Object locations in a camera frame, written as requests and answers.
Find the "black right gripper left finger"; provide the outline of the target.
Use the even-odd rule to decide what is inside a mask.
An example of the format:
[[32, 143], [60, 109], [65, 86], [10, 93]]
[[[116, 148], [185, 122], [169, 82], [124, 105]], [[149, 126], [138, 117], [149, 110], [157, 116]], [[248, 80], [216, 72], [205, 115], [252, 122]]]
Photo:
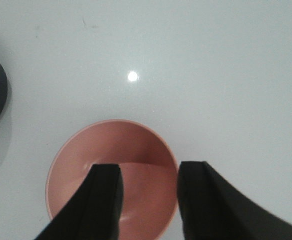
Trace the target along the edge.
[[117, 240], [123, 178], [117, 164], [94, 164], [38, 240]]

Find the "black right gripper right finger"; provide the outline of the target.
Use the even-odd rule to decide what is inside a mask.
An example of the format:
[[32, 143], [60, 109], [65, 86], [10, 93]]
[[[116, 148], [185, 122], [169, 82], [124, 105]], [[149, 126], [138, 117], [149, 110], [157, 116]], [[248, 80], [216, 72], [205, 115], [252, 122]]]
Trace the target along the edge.
[[247, 198], [205, 161], [183, 161], [177, 198], [186, 240], [292, 240], [292, 224]]

